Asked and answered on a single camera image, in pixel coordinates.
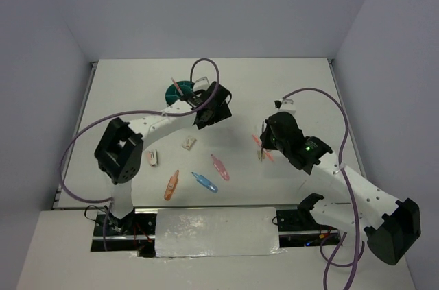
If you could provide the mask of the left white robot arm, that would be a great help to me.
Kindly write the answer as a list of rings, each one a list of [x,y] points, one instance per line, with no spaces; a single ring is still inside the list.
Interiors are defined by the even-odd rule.
[[[156,141],[196,126],[199,130],[232,116],[231,92],[217,82],[177,99],[156,114],[110,121],[95,150],[98,167],[111,180],[112,206],[106,229],[129,233],[134,226],[131,181],[141,168],[143,152]]]

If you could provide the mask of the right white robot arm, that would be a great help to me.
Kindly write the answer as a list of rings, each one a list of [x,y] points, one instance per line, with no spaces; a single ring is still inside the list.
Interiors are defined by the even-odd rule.
[[[317,137],[305,136],[291,113],[277,112],[264,123],[260,136],[263,148],[279,151],[297,170],[351,203],[344,206],[312,193],[298,205],[299,224],[306,229],[320,224],[353,232],[380,261],[396,265],[421,235],[419,205],[382,191],[343,165],[330,146]]]

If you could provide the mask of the red slim pen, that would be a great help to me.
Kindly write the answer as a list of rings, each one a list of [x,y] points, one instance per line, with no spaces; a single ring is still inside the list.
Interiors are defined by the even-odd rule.
[[[174,88],[175,88],[175,91],[176,91],[176,95],[178,97],[182,97],[184,95],[184,93],[183,93],[181,87],[179,86],[179,84],[177,83],[177,81],[174,78],[171,78],[171,80],[172,80],[172,83],[174,85]]]

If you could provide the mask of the orange slim pen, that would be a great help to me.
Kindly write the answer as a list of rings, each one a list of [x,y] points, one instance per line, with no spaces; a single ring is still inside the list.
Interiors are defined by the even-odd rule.
[[[257,144],[257,146],[258,146],[258,148],[260,150],[260,139],[256,135],[254,135],[254,134],[252,135],[252,139]],[[265,153],[265,158],[267,158],[271,162],[274,162],[274,158],[271,155],[270,150],[264,148],[264,153]]]

